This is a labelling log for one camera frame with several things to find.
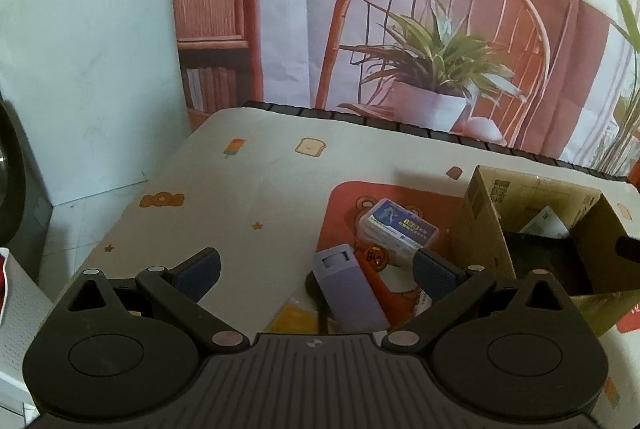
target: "white board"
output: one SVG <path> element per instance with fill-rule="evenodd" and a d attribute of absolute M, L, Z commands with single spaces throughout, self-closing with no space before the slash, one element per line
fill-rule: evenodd
<path fill-rule="evenodd" d="M 53 205 L 147 180 L 189 135 L 172 0 L 0 0 L 0 92 Z"/>

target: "table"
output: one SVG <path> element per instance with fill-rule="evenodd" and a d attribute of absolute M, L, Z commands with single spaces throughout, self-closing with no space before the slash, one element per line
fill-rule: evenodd
<path fill-rule="evenodd" d="M 214 114 L 188 138 L 78 272 L 100 268 L 109 278 L 133 277 L 214 247 L 222 274 L 200 305 L 253 337 L 310 271 L 334 187 L 368 181 L 459 197 L 476 165 L 597 187 L 610 203 L 626 206 L 631 219 L 616 213 L 628 235 L 640 237 L 640 196 L 627 183 L 338 120 L 235 108 Z M 446 174 L 452 166 L 462 169 L 457 180 Z M 640 348 L 640 330 L 603 339 L 615 355 L 616 391 L 608 388 L 598 415 L 616 429 L 630 428 L 640 419 L 640 362 L 630 357 Z"/>

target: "printed backdrop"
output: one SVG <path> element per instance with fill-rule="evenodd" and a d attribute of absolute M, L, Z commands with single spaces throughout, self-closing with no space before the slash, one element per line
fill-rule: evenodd
<path fill-rule="evenodd" d="M 612 174 L 640 157 L 639 0 L 174 0 L 198 127 L 247 99 L 384 117 Z"/>

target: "screw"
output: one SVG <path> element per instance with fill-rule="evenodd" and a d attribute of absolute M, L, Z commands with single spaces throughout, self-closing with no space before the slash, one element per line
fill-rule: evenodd
<path fill-rule="evenodd" d="M 420 341 L 420 337 L 415 332 L 408 330 L 399 330 L 398 332 L 390 333 L 387 338 L 389 342 L 396 346 L 414 346 Z"/>
<path fill-rule="evenodd" d="M 218 346 L 231 347 L 242 344 L 242 341 L 244 341 L 244 337 L 242 336 L 242 333 L 227 330 L 224 332 L 218 332 L 213 335 L 211 341 Z"/>

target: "clear plastic container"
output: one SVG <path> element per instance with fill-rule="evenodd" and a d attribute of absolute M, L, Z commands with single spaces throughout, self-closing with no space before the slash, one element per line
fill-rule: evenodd
<path fill-rule="evenodd" d="M 391 200 L 380 200 L 358 223 L 358 237 L 388 250 L 398 263 L 411 265 L 414 254 L 429 247 L 438 229 Z"/>

